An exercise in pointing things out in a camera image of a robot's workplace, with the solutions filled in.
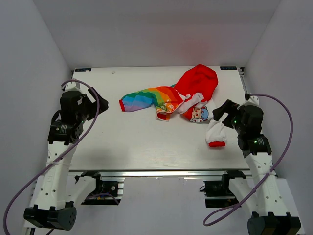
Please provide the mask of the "red rainbow children's jacket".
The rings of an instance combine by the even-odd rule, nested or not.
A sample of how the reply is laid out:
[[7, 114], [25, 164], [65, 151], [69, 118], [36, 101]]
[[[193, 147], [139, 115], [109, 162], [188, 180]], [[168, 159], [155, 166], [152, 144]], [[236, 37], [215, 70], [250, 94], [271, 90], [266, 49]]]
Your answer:
[[207, 145], [211, 148], [224, 147], [227, 142], [224, 125], [213, 119], [216, 105], [212, 97], [217, 86], [216, 72], [198, 64], [189, 69], [176, 84], [126, 94], [119, 104], [123, 112], [155, 106], [156, 117], [162, 121], [169, 121], [171, 114], [178, 113], [191, 123], [208, 124], [205, 133]]

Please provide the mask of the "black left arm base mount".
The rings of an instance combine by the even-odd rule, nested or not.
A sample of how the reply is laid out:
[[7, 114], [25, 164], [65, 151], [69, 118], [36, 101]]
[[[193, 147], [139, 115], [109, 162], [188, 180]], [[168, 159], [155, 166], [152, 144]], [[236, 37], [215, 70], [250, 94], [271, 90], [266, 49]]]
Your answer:
[[103, 181], [96, 171], [84, 171], [75, 176], [76, 203], [81, 205], [118, 205], [118, 181]]

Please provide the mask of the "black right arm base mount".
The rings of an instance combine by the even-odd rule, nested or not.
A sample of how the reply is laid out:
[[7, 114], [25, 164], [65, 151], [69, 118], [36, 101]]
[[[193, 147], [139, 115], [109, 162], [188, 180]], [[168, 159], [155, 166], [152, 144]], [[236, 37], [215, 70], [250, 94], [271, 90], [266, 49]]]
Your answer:
[[204, 181], [199, 192], [203, 192], [205, 195], [205, 207], [225, 208], [239, 203], [235, 195], [229, 190], [229, 182], [235, 178], [246, 179], [246, 176], [239, 170], [227, 170], [220, 180]]

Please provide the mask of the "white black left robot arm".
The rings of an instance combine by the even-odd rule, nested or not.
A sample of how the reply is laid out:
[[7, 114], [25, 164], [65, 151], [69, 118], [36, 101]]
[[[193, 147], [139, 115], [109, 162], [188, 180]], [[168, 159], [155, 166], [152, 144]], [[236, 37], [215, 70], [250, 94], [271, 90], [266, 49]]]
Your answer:
[[75, 177], [75, 185], [66, 191], [71, 160], [84, 133], [85, 121], [95, 120], [98, 114], [108, 109], [108, 102], [94, 88], [88, 92], [78, 88], [67, 90], [60, 98], [61, 108], [52, 118], [48, 135], [48, 169], [43, 173], [43, 182], [32, 207], [24, 210], [23, 217], [38, 228], [69, 231], [77, 217], [77, 207], [88, 196], [103, 191], [100, 173], [85, 171]]

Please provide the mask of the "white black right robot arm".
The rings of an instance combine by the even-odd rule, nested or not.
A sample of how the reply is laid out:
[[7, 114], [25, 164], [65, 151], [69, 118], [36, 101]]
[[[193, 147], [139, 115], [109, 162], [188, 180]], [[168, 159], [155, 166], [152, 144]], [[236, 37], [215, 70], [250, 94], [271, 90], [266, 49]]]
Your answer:
[[251, 216], [247, 221], [250, 235], [296, 235], [301, 222], [291, 215], [279, 192], [270, 143], [261, 132], [264, 113], [259, 99], [251, 96], [242, 105], [227, 100], [213, 111], [214, 120], [218, 121], [223, 114], [227, 117], [222, 123], [238, 134], [238, 146], [255, 186], [250, 188], [241, 171], [227, 171], [222, 176], [222, 192], [234, 194], [240, 207]]

